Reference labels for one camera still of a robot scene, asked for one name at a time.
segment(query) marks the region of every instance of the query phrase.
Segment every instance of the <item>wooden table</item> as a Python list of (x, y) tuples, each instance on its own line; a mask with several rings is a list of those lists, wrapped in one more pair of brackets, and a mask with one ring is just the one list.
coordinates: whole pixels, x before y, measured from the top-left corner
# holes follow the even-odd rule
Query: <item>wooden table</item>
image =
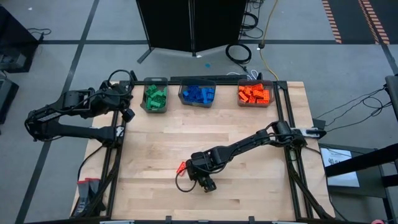
[[(312, 117), (302, 82), (288, 82), (297, 127), (312, 127)], [(197, 187), (190, 193), (177, 190), (174, 178), (182, 161), (193, 152), (230, 145), (278, 120), (275, 103), (268, 108), (243, 108), (236, 103), (236, 86), (217, 86), (211, 108), (182, 105), (179, 86), (169, 86), (168, 110), (147, 114), (139, 105), (143, 86), (135, 86), (131, 108), (136, 116), (127, 124), (112, 219), (164, 220), (295, 220), (283, 148), (260, 146), (241, 154), (226, 169), (212, 175), (217, 190)], [(287, 119), (281, 94), (284, 117)], [(98, 116), (93, 126), (111, 125), (112, 113)], [(308, 146), (318, 150), (316, 140)], [(90, 140), (86, 156), (100, 143)], [(83, 167), (80, 179), (100, 178), (105, 150)], [(319, 154), (303, 149), (302, 160), (311, 193), (334, 216)], [(189, 189), (185, 174), (179, 183)], [(297, 188), (302, 216), (305, 207)], [(108, 201), (108, 191), (103, 202)]]

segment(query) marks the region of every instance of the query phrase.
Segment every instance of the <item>blue bricks in bin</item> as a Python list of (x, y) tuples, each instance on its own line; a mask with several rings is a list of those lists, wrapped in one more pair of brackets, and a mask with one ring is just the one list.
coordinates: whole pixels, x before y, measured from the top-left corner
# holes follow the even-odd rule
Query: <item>blue bricks in bin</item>
[(213, 88), (199, 88), (197, 85), (188, 86), (182, 93), (184, 100), (192, 103), (211, 103), (214, 100)]

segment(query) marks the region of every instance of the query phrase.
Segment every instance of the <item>plastic bin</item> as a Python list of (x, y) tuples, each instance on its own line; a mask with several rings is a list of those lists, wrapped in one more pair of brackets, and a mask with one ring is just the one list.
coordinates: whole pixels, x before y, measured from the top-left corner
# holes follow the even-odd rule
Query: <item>plastic bin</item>
[[(268, 103), (248, 103), (243, 102), (239, 99), (239, 86), (254, 86), (257, 84), (263, 85), (263, 90), (269, 91), (269, 102)], [(269, 80), (239, 80), (236, 99), (238, 100), (239, 106), (253, 106), (253, 107), (268, 107), (274, 101), (274, 85)]]
[[(155, 85), (157, 88), (157, 91), (162, 91), (164, 93), (166, 89), (166, 99), (165, 99), (165, 105), (164, 107), (161, 108), (149, 108), (147, 106), (147, 100), (150, 96), (147, 96), (146, 92), (150, 88), (150, 86)], [(142, 97), (142, 103), (140, 104), (141, 108), (144, 109), (147, 113), (165, 113), (167, 111), (167, 101), (169, 99), (169, 89), (167, 88), (168, 82), (167, 78), (164, 77), (151, 77), (151, 78), (145, 78), (144, 79), (144, 94)]]
[(213, 105), (214, 99), (209, 101), (208, 103), (197, 103), (191, 102), (184, 98), (184, 91), (188, 90), (189, 86), (198, 86), (199, 88), (211, 88), (214, 90), (214, 99), (216, 96), (216, 82), (210, 80), (202, 80), (202, 79), (194, 79), (194, 78), (186, 78), (181, 80), (180, 90), (178, 91), (178, 97), (181, 100), (181, 103), (184, 105), (191, 106), (201, 106), (204, 108), (210, 108)]

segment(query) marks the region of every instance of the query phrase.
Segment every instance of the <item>floor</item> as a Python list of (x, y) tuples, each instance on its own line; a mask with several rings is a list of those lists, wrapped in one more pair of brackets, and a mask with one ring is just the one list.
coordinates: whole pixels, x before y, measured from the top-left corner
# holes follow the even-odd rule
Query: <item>floor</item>
[[(137, 59), (146, 52), (145, 44), (132, 42), (90, 42), (89, 40), (144, 40), (145, 33), (132, 0), (0, 0), (26, 28), (50, 28), (48, 41), (36, 51), (29, 73), (10, 74), (20, 88), (0, 135), (0, 217), (14, 223), (24, 200), (38, 159), (45, 158), (48, 144), (33, 142), (22, 123), (30, 110), (55, 101), (64, 88), (98, 88), (108, 75), (119, 68), (134, 70), (138, 79), (185, 75), (223, 75), (241, 72), (224, 54), (224, 48), (201, 52), (201, 58), (170, 50), (155, 49), (142, 64)], [(265, 26), (272, 1), (261, 8), (260, 28)], [(273, 40), (334, 40), (322, 3), (319, 0), (280, 0), (268, 30)], [(256, 51), (249, 44), (253, 59), (248, 68), (266, 73)], [(389, 45), (398, 57), (398, 45)], [(231, 49), (233, 56), (246, 52)], [(349, 99), (379, 89), (384, 77), (393, 75), (385, 50), (380, 45), (270, 44), (265, 58), (281, 80), (303, 81), (314, 117)], [(377, 97), (388, 101), (384, 92)], [(328, 114), (331, 121), (343, 111)], [(358, 107), (331, 127), (365, 118), (371, 110)], [(62, 118), (61, 122), (90, 126), (92, 120)], [(396, 143), (398, 123), (392, 108), (356, 126), (328, 133), (322, 142), (359, 147), (383, 147)], [(68, 218), (76, 189), (76, 173), (83, 160), (87, 141), (63, 138), (50, 144), (36, 191), (32, 194), (25, 222)], [(392, 165), (384, 166), (393, 174)], [(398, 190), (390, 189), (398, 201)], [(376, 198), (332, 195), (337, 209), (349, 220), (370, 222), (386, 219), (381, 200)]]

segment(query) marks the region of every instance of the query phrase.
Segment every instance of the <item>white paper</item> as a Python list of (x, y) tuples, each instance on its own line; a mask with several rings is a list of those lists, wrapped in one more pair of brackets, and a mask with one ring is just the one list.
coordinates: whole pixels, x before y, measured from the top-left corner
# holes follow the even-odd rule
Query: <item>white paper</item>
[[(351, 159), (351, 152), (347, 150), (321, 148), (321, 153), (325, 167)], [(356, 172), (328, 177), (328, 183), (329, 186), (359, 187)]]

